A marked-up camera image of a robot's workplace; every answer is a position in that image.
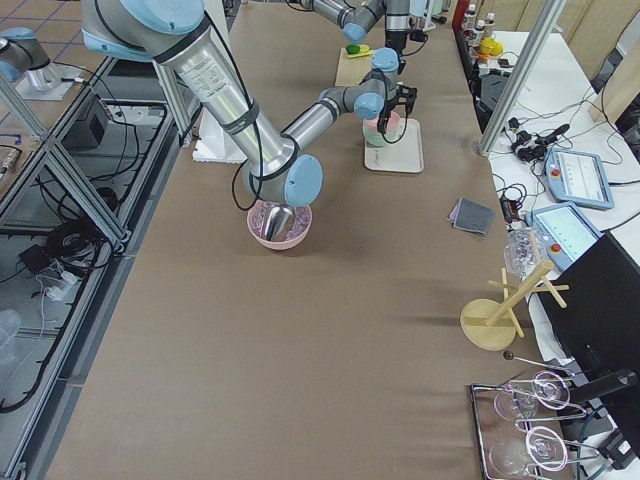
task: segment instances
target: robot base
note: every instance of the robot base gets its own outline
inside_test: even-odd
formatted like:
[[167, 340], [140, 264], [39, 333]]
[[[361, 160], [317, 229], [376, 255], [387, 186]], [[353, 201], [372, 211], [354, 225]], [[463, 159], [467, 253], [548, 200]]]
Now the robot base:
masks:
[[[67, 67], [64, 65], [56, 65], [60, 78], [76, 78], [82, 74], [82, 70], [75, 67]], [[25, 76], [18, 85], [16, 85], [16, 91], [24, 100], [47, 100], [47, 101], [61, 101], [67, 94], [69, 89], [76, 85], [74, 82], [62, 82], [55, 88], [52, 88], [48, 92], [39, 92], [31, 86], [29, 79]]]

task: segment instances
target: white desk surface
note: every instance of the white desk surface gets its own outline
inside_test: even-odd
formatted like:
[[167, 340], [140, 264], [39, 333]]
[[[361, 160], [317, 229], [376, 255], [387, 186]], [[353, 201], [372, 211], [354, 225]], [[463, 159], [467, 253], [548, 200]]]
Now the white desk surface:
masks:
[[[496, 39], [505, 45], [505, 51], [518, 54], [524, 46], [527, 33], [496, 32]], [[505, 57], [509, 58], [511, 62], [515, 61], [515, 56], [511, 54], [506, 54]], [[580, 102], [583, 98], [594, 101], [596, 98], [595, 92], [562, 36], [554, 33], [549, 37], [542, 55], [531, 72], [518, 98], [518, 103], [512, 111], [512, 116], [520, 120], [537, 116], [527, 109], [531, 109], [538, 114], [558, 112], [568, 105]], [[524, 128], [530, 133], [542, 132], [546, 129], [555, 129], [564, 123], [570, 123], [571, 128], [566, 136], [571, 138], [589, 131], [596, 125], [596, 122], [589, 115], [588, 107], [589, 104], [585, 103], [580, 108], [570, 108], [566, 112], [548, 119], [530, 120]], [[640, 179], [638, 161], [618, 134], [610, 137], [612, 133], [612, 128], [606, 123], [597, 126], [588, 133], [573, 138], [574, 145], [570, 149], [596, 153], [600, 155], [604, 162], [620, 162], [618, 165], [605, 163], [605, 171], [609, 182]], [[607, 138], [609, 138], [609, 143], [618, 151], [622, 159], [607, 145]], [[568, 142], [560, 142], [560, 145], [565, 144], [568, 145]], [[526, 186], [529, 193], [536, 192], [537, 180], [531, 175], [529, 164], [520, 161], [511, 153], [506, 153], [510, 152], [510, 142], [505, 135], [499, 138], [493, 148], [493, 152], [489, 156], [489, 161], [494, 173], [504, 178], [507, 185], [521, 182]], [[495, 179], [495, 184], [496, 188], [502, 187], [502, 182], [499, 179]], [[615, 201], [615, 207], [612, 210], [600, 211], [582, 208], [589, 220], [600, 230], [617, 225], [640, 210], [640, 184], [612, 187], [612, 193]], [[528, 198], [524, 202], [523, 209], [542, 208], [554, 203], [556, 202], [553, 197], [546, 191], [537, 199]], [[616, 238], [638, 263], [640, 263], [639, 231], [640, 217], [613, 231]], [[546, 313], [536, 296], [531, 299], [529, 309], [542, 357], [548, 360], [566, 356], [555, 340]], [[604, 437], [606, 437], [606, 434], [595, 435], [589, 438], [587, 443], [597, 445], [604, 440]], [[601, 459], [585, 462], [587, 471], [590, 474], [593, 474], [601, 464]], [[602, 480], [637, 480], [640, 478], [640, 461], [636, 459], [629, 468], [617, 472], [608, 471], [599, 478]]]

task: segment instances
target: black cable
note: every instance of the black cable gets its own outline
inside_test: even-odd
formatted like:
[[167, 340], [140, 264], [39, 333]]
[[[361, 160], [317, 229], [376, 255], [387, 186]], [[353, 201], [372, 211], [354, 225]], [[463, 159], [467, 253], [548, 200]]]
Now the black cable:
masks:
[[504, 178], [502, 178], [500, 175], [498, 175], [497, 173], [493, 173], [492, 174], [494, 177], [498, 177], [500, 179], [500, 181], [502, 181], [502, 188], [507, 186], [507, 182]]
[[303, 12], [303, 13], [313, 13], [313, 10], [307, 10], [306, 8], [298, 8], [298, 7], [294, 7], [291, 0], [285, 0], [285, 3], [287, 4], [287, 7], [289, 7], [292, 10], [295, 10], [296, 12]]
[[609, 182], [610, 187], [624, 187], [625, 185], [633, 185], [634, 183], [640, 183], [640, 180], [632, 180], [630, 182]]
[[[216, 35], [218, 37], [218, 39], [220, 40], [220, 43], [222, 44], [225, 52], [227, 53], [227, 56], [229, 57], [229, 60], [231, 60], [231, 64], [233, 65], [233, 68], [236, 72], [236, 76], [238, 77], [238, 81], [240, 82], [240, 86], [242, 87], [242, 94], [244, 96], [244, 100], [247, 103], [247, 108], [250, 110], [252, 107], [251, 104], [251, 98], [249, 97], [249, 92], [247, 90], [247, 87], [244, 83], [244, 79], [242, 78], [242, 74], [240, 73], [240, 69], [238, 68], [238, 64], [236, 63], [235, 58], [233, 57], [231, 50], [229, 49], [229, 46], [227, 45], [227, 42], [225, 41], [224, 37], [222, 36], [222, 33], [220, 33], [220, 29], [218, 29], [218, 26], [215, 24], [215, 22], [213, 21], [213, 19], [211, 18], [211, 16], [209, 15], [208, 12], [204, 12], [205, 16], [207, 17], [207, 19], [209, 20], [209, 24], [211, 25], [211, 27], [214, 29], [214, 31], [216, 32]], [[243, 163], [240, 164], [240, 166], [238, 167], [238, 169], [236, 170], [235, 174], [233, 175], [233, 180], [231, 182], [231, 196], [233, 197], [233, 201], [236, 204], [236, 207], [238, 207], [238, 209], [247, 212], [249, 210], [251, 210], [255, 204], [258, 202], [258, 200], [260, 199], [260, 193], [262, 192], [262, 177], [264, 176], [264, 157], [262, 154], [262, 139], [260, 138], [260, 129], [258, 128], [258, 124], [257, 124], [257, 119], [256, 121], [253, 122], [253, 132], [255, 133], [256, 136], [256, 142], [258, 143], [258, 152], [259, 152], [259, 156], [260, 156], [260, 178], [258, 179], [258, 188], [254, 191], [254, 197], [253, 197], [253, 201], [251, 202], [251, 204], [248, 207], [243, 207], [242, 205], [240, 205], [240, 202], [238, 201], [238, 197], [236, 196], [236, 189], [235, 189], [235, 183], [236, 180], [238, 178], [238, 175], [240, 173], [240, 170], [242, 169], [242, 167], [245, 166], [245, 164], [247, 163], [247, 160], [245, 160]], [[250, 180], [251, 183], [251, 189], [253, 190], [253, 181]]]
[[627, 218], [624, 222], [620, 222], [618, 225], [614, 225], [613, 227], [605, 228], [603, 230], [603, 232], [610, 232], [611, 230], [615, 230], [616, 228], [620, 228], [620, 227], [626, 225], [631, 220], [633, 220], [633, 219], [635, 219], [637, 217], [640, 217], [640, 211], [638, 211], [637, 213], [634, 213], [631, 217]]
[[387, 142], [390, 145], [393, 145], [394, 143], [398, 143], [400, 142], [400, 140], [402, 140], [404, 138], [404, 134], [407, 133], [407, 124], [409, 123], [409, 114], [405, 111], [404, 114], [404, 127], [402, 128], [402, 133], [400, 134], [400, 136], [398, 138], [396, 138], [395, 140], [389, 140], [386, 135], [383, 133], [382, 134], [382, 138], [385, 142]]
[[18, 275], [20, 275], [22, 272], [24, 272], [27, 269], [27, 266], [25, 265], [24, 267], [22, 267], [20, 270], [18, 270], [16, 273], [14, 273], [13, 275], [11, 275], [10, 277], [5, 278], [4, 280], [0, 280], [0, 284], [2, 283], [6, 283], [9, 280], [11, 280], [12, 278], [16, 278]]
[[[105, 90], [107, 91], [107, 93], [109, 94], [109, 96], [111, 97], [111, 100], [113, 101], [113, 104], [116, 105], [117, 107], [120, 108], [120, 114], [122, 115], [123, 118], [126, 118], [124, 111], [122, 110], [122, 106], [119, 105], [118, 101], [116, 100], [115, 95], [113, 94], [113, 92], [111, 91], [111, 89], [109, 88], [109, 85], [107, 85], [107, 82], [104, 81], [104, 79], [102, 78], [101, 75], [98, 75], [97, 73], [89, 70], [88, 68], [84, 68], [84, 67], [80, 67], [78, 65], [72, 65], [70, 63], [64, 63], [64, 62], [58, 62], [56, 61], [55, 63], [59, 64], [59, 65], [64, 65], [67, 67], [73, 67], [73, 68], [77, 68], [79, 70], [82, 70], [84, 72], [87, 72], [89, 75], [91, 75], [91, 78], [95, 78], [96, 81], [99, 81], [102, 83], [102, 85], [104, 86]], [[91, 83], [87, 82], [87, 85], [89, 86], [89, 88], [92, 89], [93, 93], [95, 94], [96, 97], [98, 97], [98, 101], [101, 102], [101, 104], [103, 104], [103, 107], [106, 110], [106, 106], [104, 105], [104, 99], [98, 94], [98, 92], [96, 92], [92, 87], [91, 87]], [[139, 145], [139, 140], [138, 140], [138, 134], [136, 131], [136, 125], [133, 123], [127, 123], [127, 122], [120, 122], [117, 121], [115, 119], [110, 118], [109, 119], [112, 123], [116, 123], [118, 125], [124, 125], [124, 144], [122, 146], [122, 153], [120, 154], [120, 159], [118, 160], [118, 164], [116, 165], [116, 169], [114, 171], [114, 173], [112, 173], [111, 177], [109, 177], [109, 175], [101, 175], [100, 179], [101, 180], [112, 180], [113, 178], [115, 178], [117, 175], [119, 175], [120, 173], [124, 173], [124, 172], [120, 172], [120, 173], [116, 173], [118, 171], [118, 169], [120, 168], [120, 166], [122, 165], [122, 162], [124, 161], [124, 157], [126, 155], [127, 152], [127, 142], [129, 139], [129, 127], [133, 127], [133, 132], [134, 132], [134, 136], [136, 138], [136, 145], [137, 145], [137, 151], [136, 151], [136, 157], [133, 160], [133, 163], [135, 163], [135, 161], [137, 160], [137, 158], [140, 156], [140, 145]]]
[[131, 127], [133, 128], [133, 137], [136, 141], [136, 155], [133, 157], [133, 159], [131, 160], [131, 163], [126, 166], [125, 168], [123, 168], [122, 170], [120, 170], [120, 167], [122, 166], [122, 162], [124, 160], [124, 153], [126, 151], [127, 148], [127, 141], [125, 138], [125, 142], [124, 142], [124, 148], [123, 148], [123, 155], [120, 156], [120, 160], [118, 161], [118, 164], [116, 165], [115, 170], [112, 173], [107, 173], [104, 175], [98, 175], [97, 177], [91, 177], [89, 178], [89, 180], [93, 181], [108, 181], [108, 180], [113, 180], [115, 177], [117, 177], [118, 175], [122, 175], [123, 173], [128, 172], [129, 170], [131, 170], [138, 161], [138, 157], [140, 156], [140, 137], [138, 136], [138, 128], [137, 125], [131, 125]]
[[[389, 96], [389, 87], [387, 86], [387, 78], [384, 76], [384, 72], [382, 72], [382, 70], [380, 69], [375, 69], [373, 71], [377, 71], [380, 72], [383, 75], [383, 81], [382, 83], [384, 83], [384, 101], [387, 101], [387, 97]], [[384, 133], [381, 133], [382, 135], [382, 139], [387, 142], [390, 145], [393, 145], [395, 143], [400, 142], [400, 140], [402, 140], [404, 138], [404, 134], [407, 133], [407, 125], [409, 124], [409, 112], [407, 111], [407, 107], [405, 105], [405, 109], [404, 109], [404, 128], [402, 129], [402, 133], [400, 134], [400, 136], [398, 138], [396, 138], [395, 140], [389, 140], [386, 135]]]
[[[99, 250], [96, 250], [94, 254], [94, 258], [92, 259], [92, 264], [95, 265], [95, 262], [98, 260], [98, 255], [99, 255]], [[53, 340], [53, 343], [51, 344], [51, 347], [49, 348], [49, 351], [41, 361], [37, 362], [37, 363], [40, 363], [40, 368], [38, 370], [38, 374], [31, 388], [25, 392], [22, 392], [23, 397], [11, 405], [5, 406], [4, 405], [5, 399], [4, 398], [0, 399], [0, 414], [12, 413], [20, 409], [21, 407], [25, 406], [29, 402], [29, 400], [31, 400], [31, 398], [35, 395], [38, 388], [40, 388], [40, 384], [42, 383], [42, 379], [44, 378], [44, 372], [49, 366], [49, 363], [51, 362], [51, 359], [53, 358], [53, 355], [55, 354], [56, 350], [58, 349], [58, 346], [60, 345], [60, 342], [64, 337], [64, 333], [66, 329], [69, 327], [69, 323], [71, 322], [71, 319], [74, 317], [73, 314], [75, 313], [75, 309], [78, 307], [78, 299], [84, 293], [86, 286], [87, 286], [87, 282], [82, 282], [82, 284], [80, 285], [80, 288], [78, 289], [78, 292], [76, 293], [76, 297], [74, 298], [74, 301], [72, 303], [71, 311], [67, 315], [67, 318], [64, 324], [58, 329], [58, 332], [55, 336], [55, 339]]]
[[415, 55], [416, 53], [418, 53], [420, 50], [422, 50], [424, 48], [424, 46], [427, 44], [427, 40], [425, 40], [424, 42], [422, 42], [422, 45], [420, 45], [418, 48], [416, 48], [413, 52], [409, 52], [409, 53], [403, 53], [402, 56], [403, 57], [410, 57], [411, 55]]

